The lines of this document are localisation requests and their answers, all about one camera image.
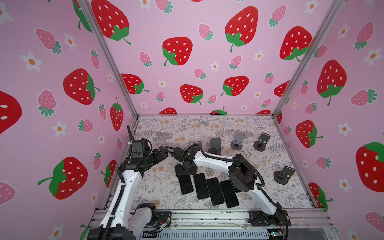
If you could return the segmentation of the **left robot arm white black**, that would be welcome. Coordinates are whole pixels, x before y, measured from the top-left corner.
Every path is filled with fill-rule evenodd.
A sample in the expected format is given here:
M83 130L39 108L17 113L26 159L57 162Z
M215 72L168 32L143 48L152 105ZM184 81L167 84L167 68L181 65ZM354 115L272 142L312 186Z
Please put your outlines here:
M167 157L164 147L147 155L129 152L129 157L117 168L119 185L113 201L99 227L90 229L88 240L136 240L146 225L157 222L155 204L141 204L133 214L131 209L144 172Z

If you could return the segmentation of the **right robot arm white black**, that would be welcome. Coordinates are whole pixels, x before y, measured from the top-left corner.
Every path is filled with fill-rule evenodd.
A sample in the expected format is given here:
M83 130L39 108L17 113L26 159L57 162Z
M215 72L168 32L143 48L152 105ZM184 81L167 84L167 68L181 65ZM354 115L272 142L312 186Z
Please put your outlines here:
M234 157L225 157L210 154L203 151L198 144L193 144L186 150L166 146L166 150L182 164L185 174L195 173L198 167L227 174L233 187L248 193L258 203L267 221L273 219L284 227L290 226L288 213L267 194L264 190L265 181L262 175L244 156L236 154Z

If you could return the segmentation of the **black phone wood stand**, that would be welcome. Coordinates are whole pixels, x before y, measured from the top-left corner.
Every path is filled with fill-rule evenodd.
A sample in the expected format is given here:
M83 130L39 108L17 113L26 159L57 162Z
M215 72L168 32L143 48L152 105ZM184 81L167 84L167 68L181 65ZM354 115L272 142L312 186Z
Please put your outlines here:
M228 208L239 206L239 201L234 190L233 184L230 180L220 182L220 187Z

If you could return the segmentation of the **grey stand under reflective phone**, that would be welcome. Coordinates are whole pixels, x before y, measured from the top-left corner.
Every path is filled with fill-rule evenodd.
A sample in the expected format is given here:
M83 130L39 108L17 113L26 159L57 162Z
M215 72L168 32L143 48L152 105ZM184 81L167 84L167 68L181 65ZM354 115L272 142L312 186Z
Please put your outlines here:
M243 148L244 135L236 133L234 140L231 142L231 148L233 150L239 151Z

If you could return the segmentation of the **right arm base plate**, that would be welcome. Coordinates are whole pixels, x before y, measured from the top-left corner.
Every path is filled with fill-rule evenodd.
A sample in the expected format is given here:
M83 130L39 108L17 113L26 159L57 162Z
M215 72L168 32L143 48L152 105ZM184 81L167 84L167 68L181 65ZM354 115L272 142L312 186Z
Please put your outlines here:
M290 227L291 221L287 211L277 210L274 215L263 211L249 211L249 220L253 227Z

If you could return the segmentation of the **aluminium front rail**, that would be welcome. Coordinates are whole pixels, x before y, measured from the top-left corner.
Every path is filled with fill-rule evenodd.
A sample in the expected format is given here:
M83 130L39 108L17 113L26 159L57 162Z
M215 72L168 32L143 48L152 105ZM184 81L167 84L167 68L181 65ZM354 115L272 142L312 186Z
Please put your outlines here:
M286 209L291 221L289 229L332 229L329 215L323 209ZM252 226L250 210L158 210L158 214L171 213L171 225L167 230L192 229L277 229L283 226Z

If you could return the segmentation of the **reflective phone blue edge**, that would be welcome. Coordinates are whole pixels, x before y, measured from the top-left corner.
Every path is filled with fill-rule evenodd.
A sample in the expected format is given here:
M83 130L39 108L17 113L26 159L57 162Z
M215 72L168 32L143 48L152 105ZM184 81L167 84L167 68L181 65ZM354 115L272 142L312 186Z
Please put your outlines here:
M190 175L179 176L179 184L180 184L182 195L186 195L194 191L194 187L193 187Z

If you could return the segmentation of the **dark stand far right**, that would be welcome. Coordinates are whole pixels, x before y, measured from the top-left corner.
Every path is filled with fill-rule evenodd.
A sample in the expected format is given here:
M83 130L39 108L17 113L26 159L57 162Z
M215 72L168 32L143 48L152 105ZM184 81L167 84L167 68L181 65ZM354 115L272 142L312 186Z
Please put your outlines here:
M267 145L268 141L270 140L270 137L271 137L271 135L269 135L267 133L261 133L259 139L256 142L254 142L254 149L259 151L259 152L265 151L266 145Z

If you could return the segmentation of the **grey stand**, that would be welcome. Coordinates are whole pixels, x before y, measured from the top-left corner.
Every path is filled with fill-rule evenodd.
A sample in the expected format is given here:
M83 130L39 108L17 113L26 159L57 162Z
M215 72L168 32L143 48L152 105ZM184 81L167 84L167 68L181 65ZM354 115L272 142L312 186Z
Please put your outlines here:
M244 135L236 133L234 140L231 142L231 148L233 150L239 151L243 148Z
M194 144L194 145L199 145L200 147L203 147L201 141L195 141L195 142L193 142L193 144Z

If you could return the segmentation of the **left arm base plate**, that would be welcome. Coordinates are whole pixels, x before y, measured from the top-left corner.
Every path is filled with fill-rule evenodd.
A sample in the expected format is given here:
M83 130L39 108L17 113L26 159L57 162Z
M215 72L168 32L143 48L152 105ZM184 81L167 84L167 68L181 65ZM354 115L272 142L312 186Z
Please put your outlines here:
M160 211L157 212L157 217L155 220L150 221L145 228L156 229L161 225L166 224L166 228L171 226L172 222L172 212L169 211Z

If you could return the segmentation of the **dark stand near right wall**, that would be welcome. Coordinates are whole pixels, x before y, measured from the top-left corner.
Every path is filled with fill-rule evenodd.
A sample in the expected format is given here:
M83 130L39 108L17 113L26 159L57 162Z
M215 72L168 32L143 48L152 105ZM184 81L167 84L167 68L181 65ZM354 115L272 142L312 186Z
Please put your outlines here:
M289 166L284 166L281 171L274 172L274 180L280 185L286 185L296 170Z

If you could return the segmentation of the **white vent grille strip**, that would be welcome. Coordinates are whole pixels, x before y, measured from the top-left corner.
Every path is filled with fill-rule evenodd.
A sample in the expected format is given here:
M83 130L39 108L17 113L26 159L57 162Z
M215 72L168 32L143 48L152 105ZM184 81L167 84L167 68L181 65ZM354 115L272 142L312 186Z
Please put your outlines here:
M138 240L268 240L268 230L164 230L142 232Z

